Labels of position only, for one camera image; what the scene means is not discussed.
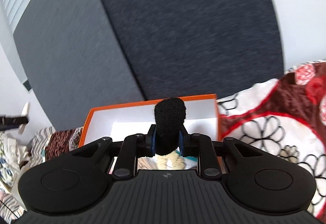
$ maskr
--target black fuzzy object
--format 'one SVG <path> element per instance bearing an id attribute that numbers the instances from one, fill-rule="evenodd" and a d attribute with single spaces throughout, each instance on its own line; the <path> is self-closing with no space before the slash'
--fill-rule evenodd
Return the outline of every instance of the black fuzzy object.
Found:
<path id="1" fill-rule="evenodd" d="M 156 154 L 167 155 L 178 147 L 179 130 L 185 122 L 185 110 L 185 103 L 180 98 L 169 98 L 156 104 Z"/>

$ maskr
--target dark gray panel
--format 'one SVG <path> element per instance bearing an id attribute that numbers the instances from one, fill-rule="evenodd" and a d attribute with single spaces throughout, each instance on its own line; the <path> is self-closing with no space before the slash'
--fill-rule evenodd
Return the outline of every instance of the dark gray panel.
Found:
<path id="1" fill-rule="evenodd" d="M 32 211 L 17 224 L 319 224 L 307 211 L 262 215 L 241 207 L 220 182 L 199 178 L 195 170 L 141 170 L 129 181 L 114 183 L 92 209 L 68 216 Z"/>
<path id="2" fill-rule="evenodd" d="M 147 99 L 229 96 L 283 75 L 271 0 L 103 0 Z"/>
<path id="3" fill-rule="evenodd" d="M 14 39 L 56 130 L 83 125 L 92 107 L 143 100 L 100 0 L 31 0 Z"/>

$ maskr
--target ribbed black surface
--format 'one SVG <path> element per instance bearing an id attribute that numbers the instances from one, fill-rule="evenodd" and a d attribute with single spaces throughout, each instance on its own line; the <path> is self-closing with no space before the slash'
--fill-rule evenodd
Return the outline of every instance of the ribbed black surface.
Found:
<path id="1" fill-rule="evenodd" d="M 194 170 L 142 170 L 133 180 L 115 183 L 107 197 L 86 212 L 60 217 L 27 212 L 17 223 L 309 224 L 320 222 L 306 211 L 287 216 L 264 216 L 251 212 L 230 199 L 219 182 L 200 179 Z"/>

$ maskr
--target teal object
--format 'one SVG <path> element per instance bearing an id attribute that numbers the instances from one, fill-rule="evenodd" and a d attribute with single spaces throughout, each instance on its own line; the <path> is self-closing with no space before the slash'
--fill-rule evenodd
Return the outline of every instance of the teal object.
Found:
<path id="1" fill-rule="evenodd" d="M 192 160 L 192 161 L 196 161 L 197 162 L 197 158 L 196 157 L 184 157 L 185 159 L 189 159 L 189 160 Z"/>

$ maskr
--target orange box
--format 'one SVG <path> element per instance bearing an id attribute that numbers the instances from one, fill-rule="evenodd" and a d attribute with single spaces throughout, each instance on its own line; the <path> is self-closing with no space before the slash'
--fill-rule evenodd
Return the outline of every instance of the orange box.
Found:
<path id="1" fill-rule="evenodd" d="M 186 105 L 185 128 L 189 133 L 202 133 L 218 139 L 216 94 L 180 97 Z M 154 107 L 159 100 L 92 108 L 86 119 L 79 147 L 104 136 L 122 141 L 135 133 L 146 134 L 155 123 Z"/>

